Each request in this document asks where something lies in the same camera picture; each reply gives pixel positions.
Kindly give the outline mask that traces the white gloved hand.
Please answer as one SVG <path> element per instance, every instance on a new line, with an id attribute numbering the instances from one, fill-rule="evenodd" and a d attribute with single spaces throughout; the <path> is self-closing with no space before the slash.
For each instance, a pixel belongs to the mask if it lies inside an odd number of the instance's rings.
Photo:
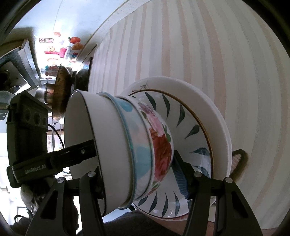
<path id="1" fill-rule="evenodd" d="M 21 199 L 28 211 L 34 216 L 45 198 L 44 195 L 35 196 L 33 192 L 26 186 L 21 186 Z"/>

